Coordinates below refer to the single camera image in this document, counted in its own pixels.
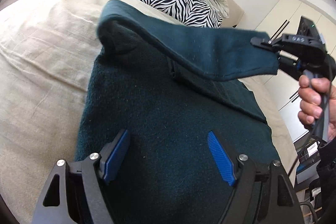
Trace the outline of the person's right hand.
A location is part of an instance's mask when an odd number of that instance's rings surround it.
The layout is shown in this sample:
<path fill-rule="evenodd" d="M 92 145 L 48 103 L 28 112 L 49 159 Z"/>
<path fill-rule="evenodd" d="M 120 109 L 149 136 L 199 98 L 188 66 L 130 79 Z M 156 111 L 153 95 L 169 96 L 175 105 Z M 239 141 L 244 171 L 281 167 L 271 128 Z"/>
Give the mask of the person's right hand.
<path fill-rule="evenodd" d="M 326 78 L 308 79 L 302 75 L 299 78 L 298 95 L 301 98 L 300 111 L 298 112 L 299 121 L 308 129 L 308 126 L 320 118 L 322 114 L 321 94 L 329 94 L 329 125 L 328 138 L 335 138 L 335 86 Z"/>

